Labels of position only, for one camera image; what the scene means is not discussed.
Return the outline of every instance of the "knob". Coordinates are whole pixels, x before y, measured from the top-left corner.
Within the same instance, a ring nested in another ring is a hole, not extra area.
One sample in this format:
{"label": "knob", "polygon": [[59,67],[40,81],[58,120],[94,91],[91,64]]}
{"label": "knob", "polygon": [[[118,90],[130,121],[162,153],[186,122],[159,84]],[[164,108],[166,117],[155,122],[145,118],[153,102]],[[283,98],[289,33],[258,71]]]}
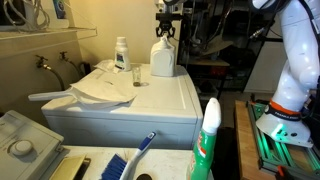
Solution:
{"label": "knob", "polygon": [[22,140],[14,143],[10,150],[14,155],[22,156],[28,154],[31,149],[32,143],[27,140]]}

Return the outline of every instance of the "white box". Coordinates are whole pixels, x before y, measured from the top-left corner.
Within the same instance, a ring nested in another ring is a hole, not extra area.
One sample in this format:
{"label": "white box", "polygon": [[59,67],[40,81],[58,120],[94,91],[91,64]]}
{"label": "white box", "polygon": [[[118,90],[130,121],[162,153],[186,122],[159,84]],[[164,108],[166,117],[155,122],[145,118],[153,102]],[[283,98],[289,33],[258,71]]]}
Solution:
{"label": "white box", "polygon": [[[42,107],[50,128],[67,145],[137,147],[147,134],[157,133],[152,148],[192,149],[203,121],[198,95],[190,76],[176,66],[174,77],[150,75],[141,65],[137,96],[127,104],[92,110],[72,97],[51,100]],[[85,78],[132,84],[132,73],[105,73],[96,69]]]}

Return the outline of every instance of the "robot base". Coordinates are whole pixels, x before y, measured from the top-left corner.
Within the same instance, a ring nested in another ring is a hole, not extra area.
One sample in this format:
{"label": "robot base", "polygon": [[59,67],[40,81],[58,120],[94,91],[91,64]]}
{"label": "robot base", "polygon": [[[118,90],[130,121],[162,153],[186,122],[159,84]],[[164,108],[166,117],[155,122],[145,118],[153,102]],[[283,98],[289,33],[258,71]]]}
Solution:
{"label": "robot base", "polygon": [[263,114],[257,121],[257,127],[274,141],[311,148],[309,128],[302,121],[288,121],[271,114]]}

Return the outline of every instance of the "small glass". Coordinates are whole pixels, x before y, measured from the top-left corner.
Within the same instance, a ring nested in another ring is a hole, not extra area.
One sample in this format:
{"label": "small glass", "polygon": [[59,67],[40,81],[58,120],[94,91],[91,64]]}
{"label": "small glass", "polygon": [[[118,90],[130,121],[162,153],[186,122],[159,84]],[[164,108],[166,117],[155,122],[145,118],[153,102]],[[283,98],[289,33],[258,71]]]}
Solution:
{"label": "small glass", "polygon": [[132,77],[133,77],[133,86],[140,86],[141,85],[141,71],[140,67],[133,67],[132,68]]}

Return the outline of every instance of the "green spray bottle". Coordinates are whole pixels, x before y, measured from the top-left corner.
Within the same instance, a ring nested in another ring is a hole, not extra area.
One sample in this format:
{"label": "green spray bottle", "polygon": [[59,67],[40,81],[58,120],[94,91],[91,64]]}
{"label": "green spray bottle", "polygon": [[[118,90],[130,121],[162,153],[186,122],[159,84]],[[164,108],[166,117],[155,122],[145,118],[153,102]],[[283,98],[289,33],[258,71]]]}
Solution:
{"label": "green spray bottle", "polygon": [[194,144],[191,162],[187,169],[187,180],[207,180],[220,123],[220,104],[216,98],[211,98],[205,110],[198,140]]}

